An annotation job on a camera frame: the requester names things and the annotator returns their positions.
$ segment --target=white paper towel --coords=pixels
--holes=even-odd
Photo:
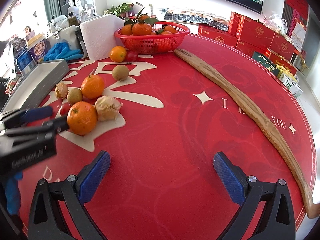
[[[84,44],[91,60],[109,57],[116,46],[114,32],[124,26],[124,20],[113,14],[93,18],[80,24]]]

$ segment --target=yogurt container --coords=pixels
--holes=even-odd
[[[42,62],[44,55],[48,53],[48,46],[44,34],[38,34],[28,41],[30,51],[36,63]]]

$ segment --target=gray tray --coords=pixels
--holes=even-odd
[[[19,83],[1,112],[38,107],[68,72],[69,67],[64,59],[39,63]]]

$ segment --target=wooden stick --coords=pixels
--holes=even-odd
[[[231,98],[238,104],[238,106],[259,126],[263,134],[277,149],[285,163],[288,165],[294,179],[296,180],[301,191],[304,207],[306,209],[308,218],[315,218],[320,215],[320,204],[314,204],[312,198],[312,191],[303,177],[301,168],[293,156],[290,147],[284,140],[281,133],[261,111],[261,109],[243,92],[227,81],[216,69],[208,65],[206,62],[193,55],[184,49],[176,49],[174,53],[193,66],[196,70],[201,72],[208,79],[221,87]]]

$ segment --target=red gift box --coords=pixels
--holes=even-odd
[[[239,25],[239,21],[240,21],[240,16],[241,15],[238,14],[238,13],[231,12],[228,32],[230,34],[232,34],[232,35],[236,35],[237,34],[238,25]]]
[[[290,71],[292,75],[295,75],[298,71],[296,67],[292,65],[288,60],[271,49],[267,49],[264,52],[264,55],[267,56],[274,64],[278,64],[284,67],[286,70]]]
[[[275,33],[269,49],[285,57],[286,60],[291,60],[294,54],[295,47],[288,42],[282,35]]]
[[[270,47],[275,32],[260,22],[241,15],[236,37],[263,51]]]
[[[260,49],[250,43],[247,43],[245,41],[238,41],[238,44],[236,46],[236,49],[241,51],[242,53],[248,55],[249,57],[252,57],[253,53],[259,52],[261,54],[265,53],[263,49]]]
[[[238,42],[238,39],[234,35],[217,28],[210,27],[208,24],[199,23],[198,35],[213,39],[233,48],[236,47]]]

